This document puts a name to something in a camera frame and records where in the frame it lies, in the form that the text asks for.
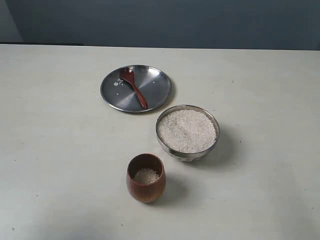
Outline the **round steel plate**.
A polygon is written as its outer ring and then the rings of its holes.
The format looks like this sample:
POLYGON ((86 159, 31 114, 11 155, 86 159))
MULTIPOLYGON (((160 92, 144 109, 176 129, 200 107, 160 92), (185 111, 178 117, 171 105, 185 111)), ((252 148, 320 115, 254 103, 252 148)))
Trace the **round steel plate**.
POLYGON ((172 81, 163 71, 147 65, 128 65, 110 72, 100 85, 103 100, 116 110, 126 113, 144 113, 164 105, 172 95, 172 81), (132 86, 120 78, 120 70, 130 68, 134 83, 145 98, 143 109, 132 86))

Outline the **red wooden spoon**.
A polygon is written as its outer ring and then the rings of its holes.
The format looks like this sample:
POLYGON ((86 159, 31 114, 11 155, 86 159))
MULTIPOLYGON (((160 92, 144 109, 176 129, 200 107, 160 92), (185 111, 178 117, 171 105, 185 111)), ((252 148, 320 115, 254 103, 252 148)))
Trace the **red wooden spoon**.
POLYGON ((133 70, 131 70, 128 67, 124 67, 120 70, 119 76, 122 80, 126 81, 127 83, 129 83, 131 85, 131 87, 133 88, 133 90, 136 93, 136 96, 139 100, 141 107, 144 110, 146 110, 148 108, 148 104, 147 104, 147 101, 145 100, 144 96, 142 95, 142 93, 140 92, 140 90, 137 88, 137 86, 135 84, 135 74, 134 74, 133 70))

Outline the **brown wooden cup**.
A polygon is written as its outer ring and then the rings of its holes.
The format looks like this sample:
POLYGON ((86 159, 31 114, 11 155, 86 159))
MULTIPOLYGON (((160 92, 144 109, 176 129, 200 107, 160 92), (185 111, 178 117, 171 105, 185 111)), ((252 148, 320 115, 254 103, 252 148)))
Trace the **brown wooden cup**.
POLYGON ((129 194, 141 203, 151 203, 157 200, 163 194, 166 186, 166 172, 161 159, 151 153, 135 156, 127 167, 126 186, 129 194), (153 170, 158 178, 152 183, 140 183, 134 180, 136 174, 142 169, 153 170))

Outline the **steel bowl of rice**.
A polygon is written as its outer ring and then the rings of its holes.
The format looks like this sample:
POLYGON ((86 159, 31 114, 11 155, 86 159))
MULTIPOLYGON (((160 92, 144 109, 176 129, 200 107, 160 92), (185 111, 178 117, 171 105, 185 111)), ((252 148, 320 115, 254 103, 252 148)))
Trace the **steel bowl of rice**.
POLYGON ((194 105, 166 109, 156 121, 162 149, 182 162, 199 160, 210 153, 220 137, 220 126, 208 111, 194 105))

